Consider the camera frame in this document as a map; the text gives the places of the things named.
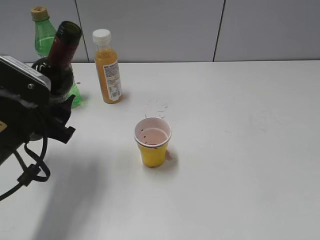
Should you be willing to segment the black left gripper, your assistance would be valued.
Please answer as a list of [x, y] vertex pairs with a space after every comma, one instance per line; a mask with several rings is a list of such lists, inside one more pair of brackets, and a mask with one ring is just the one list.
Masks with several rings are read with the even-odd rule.
[[[50, 79], [42, 74], [2, 72], [0, 74], [0, 149], [15, 150], [35, 131], [33, 111], [48, 103]], [[67, 144], [75, 132], [66, 127], [75, 95], [45, 106], [42, 110], [47, 136]]]

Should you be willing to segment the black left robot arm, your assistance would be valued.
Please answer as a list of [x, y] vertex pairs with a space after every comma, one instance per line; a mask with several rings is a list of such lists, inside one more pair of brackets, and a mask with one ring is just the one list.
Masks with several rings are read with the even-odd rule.
[[75, 128], [66, 124], [74, 95], [62, 103], [50, 102], [49, 88], [35, 77], [0, 80], [0, 161], [23, 143], [49, 138], [66, 144]]

